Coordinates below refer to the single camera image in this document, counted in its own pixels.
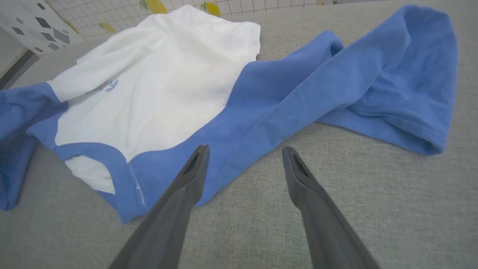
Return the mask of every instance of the yellow lemon pattern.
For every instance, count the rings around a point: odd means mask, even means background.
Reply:
[[[220,17],[221,16],[221,10],[219,9],[219,7],[214,4],[214,3],[209,3],[209,2],[206,2],[204,4],[201,5],[201,9],[204,10],[205,12],[211,14],[211,15],[214,15],[216,17]]]
[[[100,28],[105,29],[106,31],[108,31],[108,32],[110,32],[110,33],[116,33],[115,28],[113,28],[113,26],[109,25],[109,24],[106,23],[106,22],[102,22],[102,23],[98,24],[98,26],[99,26]]]
[[[159,0],[140,0],[140,7],[141,9],[149,10],[154,14],[168,13],[166,7]]]

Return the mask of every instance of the white tile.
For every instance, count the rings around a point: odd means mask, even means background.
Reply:
[[[277,0],[279,2],[279,7],[290,7],[291,0]]]
[[[78,22],[76,21],[76,19],[71,20],[70,23],[73,24],[73,26],[76,27],[77,29],[80,28],[80,25],[78,24]]]
[[[229,1],[229,7],[231,8],[231,13],[242,12],[239,0]]]
[[[120,0],[109,0],[115,9],[122,8]]]
[[[106,22],[105,17],[103,17],[101,13],[95,14],[95,17],[98,19],[99,22]]]
[[[173,10],[174,9],[174,6],[173,6],[173,3],[171,3],[171,0],[162,0],[161,3],[163,3],[164,7],[167,10]]]
[[[227,1],[217,3],[217,7],[221,10],[221,14],[231,13],[231,9],[229,9],[229,3]]]
[[[81,5],[81,6],[79,6],[79,8],[81,9],[81,11],[83,11],[83,13],[84,13],[86,16],[93,14],[93,12],[91,12],[91,10],[89,9],[89,7],[86,6],[86,5]]]
[[[58,2],[60,3],[60,5],[61,5],[64,9],[69,9],[69,8],[71,8],[71,6],[68,5],[68,3],[66,2],[66,0],[58,0]]]
[[[252,0],[254,4],[254,10],[262,10],[266,8],[266,2],[264,0]]]
[[[143,20],[138,16],[133,18],[134,24],[138,25],[140,24]]]
[[[120,1],[121,5],[123,5],[123,7],[127,7],[127,6],[131,5],[130,0],[119,0],[119,1]]]
[[[98,13],[99,10],[98,8],[95,6],[95,4],[93,3],[88,3],[87,4],[88,8],[91,10],[92,13]]]
[[[81,10],[80,7],[74,7],[73,10],[78,14],[80,17],[85,17],[86,14]]]
[[[114,9],[113,5],[111,4],[109,0],[101,0],[101,3],[103,4],[103,6],[105,6],[107,10]]]
[[[92,21],[88,17],[83,17],[81,19],[83,20],[83,22],[85,22],[85,24],[87,26],[92,26],[93,25]]]
[[[70,5],[70,7],[76,7],[77,6],[75,1],[73,1],[73,0],[66,0],[66,2],[68,3],[68,5]]]
[[[51,5],[52,9],[55,10],[55,11],[59,11],[59,10],[63,9],[63,7],[60,5],[60,3],[58,1],[53,1],[50,5]]]
[[[126,24],[127,24],[129,27],[134,27],[134,26],[136,26],[136,24],[134,23],[133,19],[124,19],[124,22],[126,22]]]
[[[94,35],[94,34],[95,34],[95,33],[93,33],[93,31],[92,31],[92,30],[90,30],[90,28],[89,28],[89,27],[87,27],[87,28],[84,28],[83,30],[85,30],[85,32],[87,33],[87,35],[88,35],[88,36],[90,36],[90,35]]]
[[[99,28],[97,26],[91,26],[91,27],[89,27],[89,29],[95,34],[101,34],[99,32]]]
[[[134,7],[134,10],[136,10],[138,15],[146,15],[147,14],[146,10],[142,6],[140,6],[139,4],[133,5],[133,7]]]
[[[72,8],[71,9],[67,9],[66,11],[68,11],[68,13],[70,13],[70,15],[73,17],[73,19],[76,19],[76,18],[79,18],[80,15],[78,15],[75,10],[73,10]]]
[[[79,32],[81,37],[88,36],[84,29],[78,29],[78,32]]]
[[[277,7],[277,0],[265,0],[265,1],[266,1],[266,9]]]
[[[59,13],[60,13],[60,16],[65,20],[73,19],[73,17],[70,15],[70,13],[68,13],[68,11],[66,11],[66,10],[60,11]]]
[[[111,16],[111,14],[107,11],[107,12],[103,12],[101,15],[103,15],[103,17],[105,18],[105,20],[107,22],[112,22],[114,21],[113,17]]]
[[[252,0],[240,0],[242,11],[251,11],[254,10],[252,7]]]
[[[105,6],[100,1],[96,1],[96,2],[93,2],[93,3],[98,8],[99,12],[105,12],[106,11]]]
[[[110,22],[109,23],[117,32],[121,31],[121,27],[116,23],[116,22]]]
[[[126,22],[124,22],[124,20],[119,20],[117,21],[117,23],[122,30],[128,29],[128,25],[126,24]]]
[[[116,11],[116,10],[110,10],[109,13],[111,14],[111,16],[113,17],[113,19],[114,19],[115,21],[121,20],[121,16],[120,16],[120,14],[118,13],[118,11]]]
[[[86,26],[87,26],[82,19],[76,19],[75,21],[76,21],[76,23],[80,26],[79,28],[83,28],[83,27],[86,27]]]
[[[171,0],[175,9],[178,9],[183,6],[183,1],[181,0]]]
[[[124,9],[126,9],[126,12],[130,15],[130,17],[138,16],[138,13],[136,12],[136,10],[134,10],[133,6],[129,6],[129,7],[126,7]]]
[[[94,25],[99,23],[98,19],[94,15],[89,15],[88,18]]]
[[[119,15],[120,15],[121,18],[123,18],[123,19],[127,19],[127,18],[130,17],[130,16],[128,15],[128,13],[126,12],[126,9],[124,9],[124,8],[116,9],[116,11],[118,11]]]

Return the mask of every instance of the blue sleeve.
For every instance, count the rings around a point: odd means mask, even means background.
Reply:
[[[37,140],[32,124],[57,113],[62,103],[46,82],[0,91],[0,208],[17,203],[23,176]]]

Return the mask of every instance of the wall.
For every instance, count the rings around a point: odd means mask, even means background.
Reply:
[[[44,0],[0,0],[0,26],[38,55],[84,41]]]
[[[148,15],[192,5],[227,19],[248,12],[274,12],[322,4],[323,0],[46,0],[85,40],[111,36],[138,25]]]
[[[25,53],[27,48],[0,28],[0,77]]]

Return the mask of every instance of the lemon print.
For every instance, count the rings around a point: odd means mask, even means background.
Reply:
[[[110,32],[110,33],[116,33],[115,28],[113,28],[113,26],[109,25],[109,24],[106,23],[106,22],[102,22],[102,23],[98,24],[98,26],[99,26],[100,28],[105,29],[106,31],[108,31],[108,32]]]
[[[73,24],[71,24],[71,22],[65,21],[65,23],[68,24],[68,26],[70,26],[71,29],[73,29],[73,31],[75,31],[77,34],[79,34],[78,29],[76,29],[76,27]]]
[[[163,3],[159,0],[140,0],[140,7],[141,9],[149,9],[154,14],[168,13]]]
[[[216,17],[221,16],[221,10],[214,3],[206,2],[206,3],[201,5],[201,9],[206,11],[209,14],[212,14],[212,15],[216,16]]]

